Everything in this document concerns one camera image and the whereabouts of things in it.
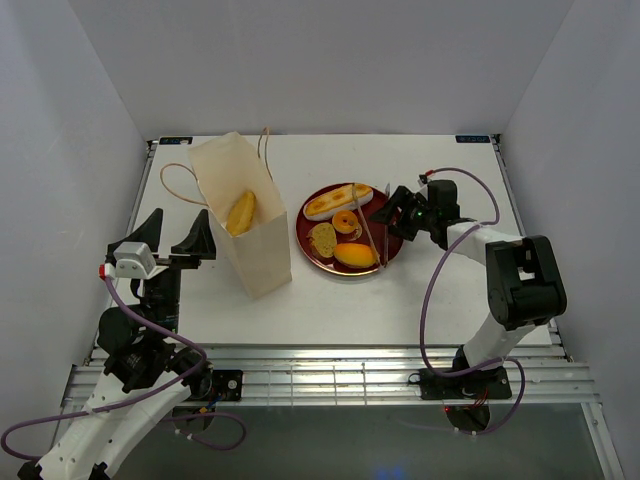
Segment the metal serving tongs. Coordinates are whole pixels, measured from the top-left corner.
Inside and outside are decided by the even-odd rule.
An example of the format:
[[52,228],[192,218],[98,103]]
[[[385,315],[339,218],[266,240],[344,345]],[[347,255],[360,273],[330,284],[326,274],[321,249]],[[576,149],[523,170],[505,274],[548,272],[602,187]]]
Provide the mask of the metal serving tongs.
[[371,229],[369,227],[368,221],[366,220],[366,217],[364,215],[361,203],[360,203],[360,197],[358,196],[358,192],[357,192],[357,183],[353,182],[351,184],[351,193],[352,193],[352,200],[354,202],[354,205],[356,207],[356,210],[362,220],[362,228],[364,230],[364,232],[366,233],[367,239],[369,241],[369,246],[371,247],[371,250],[374,253],[375,259],[376,259],[376,263],[378,266],[382,267],[382,268],[386,268],[388,261],[387,260],[383,260],[381,257],[381,254],[378,251],[375,239],[373,237],[373,234],[371,233]]

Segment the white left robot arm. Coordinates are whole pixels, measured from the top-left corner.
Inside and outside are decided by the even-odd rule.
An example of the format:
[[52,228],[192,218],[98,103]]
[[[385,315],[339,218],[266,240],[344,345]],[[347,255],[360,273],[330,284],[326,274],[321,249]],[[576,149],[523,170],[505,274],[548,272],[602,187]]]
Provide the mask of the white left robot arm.
[[201,210],[186,238],[158,255],[163,211],[107,248],[99,277],[114,306],[99,320],[103,371],[84,407],[51,450],[26,456],[21,479],[109,479],[131,450],[175,406],[212,387],[205,351],[177,332],[181,275],[216,257],[209,214]]

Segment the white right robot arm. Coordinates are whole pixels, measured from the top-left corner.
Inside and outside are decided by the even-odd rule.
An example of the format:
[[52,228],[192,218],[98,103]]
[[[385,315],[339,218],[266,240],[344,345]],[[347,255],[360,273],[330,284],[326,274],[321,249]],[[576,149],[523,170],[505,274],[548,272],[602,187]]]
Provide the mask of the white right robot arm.
[[541,235],[504,234],[495,230],[495,220],[462,217],[452,180],[424,179],[418,192],[400,186],[369,218],[406,241],[427,232],[442,249],[443,261],[460,254],[484,267],[489,313],[461,347],[460,365],[449,370],[425,365],[431,374],[451,379],[454,390],[464,397],[483,390],[488,384],[485,370],[509,361],[511,351],[526,335],[567,308],[550,240]]

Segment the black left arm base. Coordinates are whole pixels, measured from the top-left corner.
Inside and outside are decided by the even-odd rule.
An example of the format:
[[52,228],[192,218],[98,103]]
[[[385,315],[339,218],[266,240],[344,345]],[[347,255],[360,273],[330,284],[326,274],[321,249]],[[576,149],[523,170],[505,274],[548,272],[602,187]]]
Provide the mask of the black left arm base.
[[238,402],[242,398],[243,371],[218,369],[206,361],[183,384],[190,390],[188,406],[174,407],[171,412],[173,424],[188,433],[206,431],[214,419],[205,414],[216,411],[221,402]]

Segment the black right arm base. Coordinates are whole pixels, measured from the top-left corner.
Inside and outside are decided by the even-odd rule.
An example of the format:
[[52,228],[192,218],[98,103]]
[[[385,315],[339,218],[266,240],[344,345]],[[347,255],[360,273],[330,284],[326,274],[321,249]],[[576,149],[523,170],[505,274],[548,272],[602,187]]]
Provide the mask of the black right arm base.
[[422,368],[410,374],[407,383],[419,388],[421,400],[444,401],[445,415],[451,426],[471,436],[489,434],[503,427],[514,416],[524,395],[524,391],[520,390],[509,412],[492,423],[488,401],[512,398],[507,371],[503,366],[455,377],[443,377],[428,368]]

